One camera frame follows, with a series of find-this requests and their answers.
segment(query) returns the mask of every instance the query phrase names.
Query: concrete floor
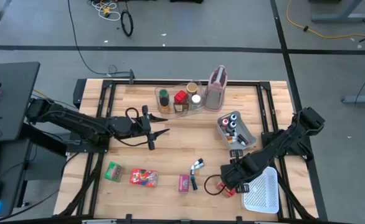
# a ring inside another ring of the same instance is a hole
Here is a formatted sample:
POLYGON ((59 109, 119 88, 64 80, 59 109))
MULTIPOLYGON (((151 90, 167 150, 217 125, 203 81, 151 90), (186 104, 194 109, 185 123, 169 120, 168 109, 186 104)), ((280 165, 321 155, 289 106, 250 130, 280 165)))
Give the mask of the concrete floor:
MULTIPOLYGON (((5 0, 0 1, 0 10, 5 0)), ((258 47, 280 49, 272 9, 264 0, 205 0, 203 4, 169 3, 167 0, 131 1, 135 21, 132 38, 119 22, 98 18, 83 0, 70 0, 77 39, 82 46, 181 46, 258 47)), ((293 27, 285 18, 287 0, 277 0, 289 49, 364 50, 359 37, 321 39, 293 27)), ((328 12, 342 5, 293 0, 290 17, 299 24, 328 35, 365 34, 365 24, 314 24, 312 12, 328 12)), ((356 12, 365 13, 365 1, 356 12)), ((0 45, 73 46, 67 3, 46 0, 12 0, 0 21, 0 45)), ((233 80, 286 80, 282 54, 243 52, 129 52, 84 51, 88 65, 107 72, 132 68, 138 78, 208 78, 223 64, 233 80)), ((355 95, 365 81, 364 55, 291 54, 293 72, 303 106, 312 106, 326 120, 325 129, 311 138, 328 219, 365 223, 365 110, 343 105, 340 99, 355 95)), ((72 102, 78 78, 98 77, 88 71, 76 51, 0 50, 0 63, 39 61, 35 89, 56 100, 72 102)), ((60 128, 42 125, 53 133, 60 128)), ((64 162, 54 158, 59 166, 64 162)), ((51 194, 60 180, 40 180, 28 185, 32 203, 51 194)), ((49 217, 55 197, 15 219, 49 217)))

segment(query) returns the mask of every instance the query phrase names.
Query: wooden table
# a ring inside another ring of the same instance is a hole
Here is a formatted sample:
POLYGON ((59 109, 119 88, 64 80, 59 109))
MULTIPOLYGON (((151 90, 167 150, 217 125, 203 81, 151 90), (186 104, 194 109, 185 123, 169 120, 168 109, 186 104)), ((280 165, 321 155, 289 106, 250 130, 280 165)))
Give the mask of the wooden table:
MULTIPOLYGON (((80 112, 95 116, 102 79, 89 79, 85 86, 80 112)), ((291 124, 293 113, 291 98, 286 82, 270 82, 279 128, 291 124)), ((156 107, 154 88, 156 85, 117 85, 112 116, 124 116, 125 110, 135 107, 140 110, 148 105, 149 112, 161 116, 156 107)), ((268 108, 264 95, 265 107, 268 108)), ((95 218, 125 218, 127 213, 134 219, 163 220, 277 220, 276 214, 251 212, 241 205, 240 195, 225 198, 222 195, 208 195, 203 188, 205 179, 220 173, 220 166, 229 162, 229 153, 216 133, 216 119, 233 110, 240 111, 250 132, 258 139, 251 150, 262 148, 260 133, 262 120, 259 112, 256 88, 251 86, 228 86, 225 104, 221 111, 204 110, 201 114, 153 123, 153 131, 170 128, 156 141, 156 149, 148 150, 147 145, 126 147, 111 139, 109 151, 105 154, 101 180, 98 189, 95 218), (190 167, 197 159, 203 158, 205 166, 195 173, 197 191, 190 186, 188 194, 178 192, 180 174, 189 174, 190 167), (109 162, 117 162, 125 168, 120 183, 103 178, 109 162), (130 173, 133 168, 152 169, 159 172, 156 188, 131 185, 130 173)), ((271 121, 269 110, 267 118, 271 121)), ((127 139, 128 143, 146 141, 145 138, 127 139)), ((64 171, 54 213, 61 212, 74 198, 82 184, 87 154, 79 154, 69 162, 64 171)), ((293 193, 309 211, 317 217, 317 210, 306 164, 297 156, 287 156, 287 171, 293 193)), ((210 180, 208 188, 216 186, 217 180, 210 180)), ((86 196, 84 213, 88 211, 90 192, 86 196)), ((285 196, 280 190, 282 209, 287 217, 285 196)))

